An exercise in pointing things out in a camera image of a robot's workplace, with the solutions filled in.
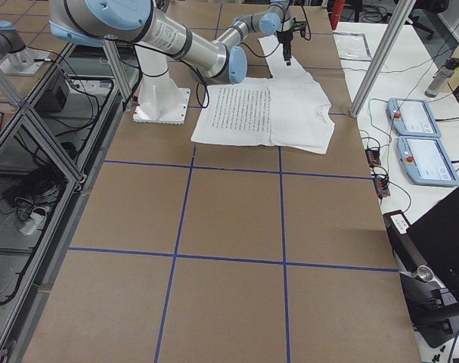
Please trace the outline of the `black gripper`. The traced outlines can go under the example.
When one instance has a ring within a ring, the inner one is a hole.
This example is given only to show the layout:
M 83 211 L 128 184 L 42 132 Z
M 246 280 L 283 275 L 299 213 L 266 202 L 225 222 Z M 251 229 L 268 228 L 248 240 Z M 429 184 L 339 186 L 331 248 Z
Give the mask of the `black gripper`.
M 277 31 L 276 36 L 278 42 L 283 45 L 283 58 L 287 66 L 291 65 L 292 52 L 291 52 L 291 42 L 293 40 L 293 31 Z

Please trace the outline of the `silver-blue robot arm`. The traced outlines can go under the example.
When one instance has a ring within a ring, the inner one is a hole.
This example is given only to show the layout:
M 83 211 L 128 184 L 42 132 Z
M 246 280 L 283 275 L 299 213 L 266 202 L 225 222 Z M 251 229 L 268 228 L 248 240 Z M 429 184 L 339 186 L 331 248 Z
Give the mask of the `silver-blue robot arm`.
M 287 1 L 272 1 L 267 10 L 239 16 L 215 40 L 207 40 L 173 20 L 152 1 L 52 1 L 51 33 L 77 45 L 101 47 L 108 36 L 145 42 L 165 55 L 196 68 L 208 84 L 238 84 L 247 75 L 247 56 L 240 47 L 250 33 L 276 35 L 284 60 L 296 21 Z

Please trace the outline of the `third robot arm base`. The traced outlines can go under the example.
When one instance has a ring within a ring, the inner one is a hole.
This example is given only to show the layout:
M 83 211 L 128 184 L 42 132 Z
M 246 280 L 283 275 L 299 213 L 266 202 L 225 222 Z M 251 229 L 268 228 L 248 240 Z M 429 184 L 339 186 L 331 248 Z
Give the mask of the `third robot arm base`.
M 32 76 L 49 59 L 51 52 L 29 48 L 14 25 L 0 20 L 0 69 L 4 74 Z

